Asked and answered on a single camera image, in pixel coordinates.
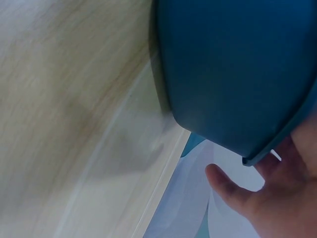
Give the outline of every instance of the hand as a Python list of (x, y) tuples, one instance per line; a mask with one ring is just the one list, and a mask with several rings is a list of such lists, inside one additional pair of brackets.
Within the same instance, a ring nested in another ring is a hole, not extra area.
[(262, 238), (317, 238), (317, 117), (300, 125), (255, 168), (264, 187), (236, 185), (217, 165), (206, 168), (212, 188), (245, 216)]

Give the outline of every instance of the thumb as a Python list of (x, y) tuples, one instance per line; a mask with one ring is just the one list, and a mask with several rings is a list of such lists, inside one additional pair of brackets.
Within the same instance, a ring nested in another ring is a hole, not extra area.
[(248, 202), (254, 194), (253, 192), (239, 187), (217, 165), (208, 165), (206, 175), (211, 187), (229, 207), (242, 216), (248, 215)]

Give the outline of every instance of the wooden shelf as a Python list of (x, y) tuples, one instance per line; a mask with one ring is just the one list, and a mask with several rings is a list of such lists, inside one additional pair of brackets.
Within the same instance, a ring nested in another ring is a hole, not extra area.
[(189, 136), (151, 5), (0, 3), (1, 237), (142, 237)]

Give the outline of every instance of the light wood grain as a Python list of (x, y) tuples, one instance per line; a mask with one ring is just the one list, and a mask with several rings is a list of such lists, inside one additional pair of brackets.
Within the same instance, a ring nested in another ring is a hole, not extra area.
[(189, 136), (148, 0), (0, 1), (0, 237), (142, 237)]

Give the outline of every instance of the blue plastic basin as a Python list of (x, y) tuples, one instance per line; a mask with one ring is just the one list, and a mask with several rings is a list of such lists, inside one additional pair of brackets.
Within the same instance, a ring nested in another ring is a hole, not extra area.
[(316, 0), (158, 0), (177, 122), (254, 165), (317, 101)]

